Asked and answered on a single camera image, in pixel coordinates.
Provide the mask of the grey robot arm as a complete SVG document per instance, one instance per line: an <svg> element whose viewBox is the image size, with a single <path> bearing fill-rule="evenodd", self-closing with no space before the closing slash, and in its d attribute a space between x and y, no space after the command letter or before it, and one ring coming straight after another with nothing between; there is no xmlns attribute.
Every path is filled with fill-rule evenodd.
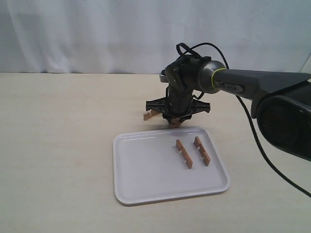
<svg viewBox="0 0 311 233"><path fill-rule="evenodd" d="M208 56L185 55L168 65L160 79L168 84L166 95L147 101L146 110L160 112L167 121L210 111L209 103L194 98L195 90L224 91L251 101L250 116L271 145L311 158L310 74L228 69Z"/></svg>

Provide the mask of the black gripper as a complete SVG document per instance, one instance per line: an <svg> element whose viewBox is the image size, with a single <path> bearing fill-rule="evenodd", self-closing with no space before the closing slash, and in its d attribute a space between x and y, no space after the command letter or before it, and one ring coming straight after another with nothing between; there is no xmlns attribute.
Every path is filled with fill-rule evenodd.
<svg viewBox="0 0 311 233"><path fill-rule="evenodd" d="M145 107L146 111L155 110L162 113L168 124L172 123L172 116L181 116L179 122L183 123L190 120L193 114L210 112L210 103L196 99L192 88L179 92L172 85L167 86L165 97L146 101Z"/></svg>

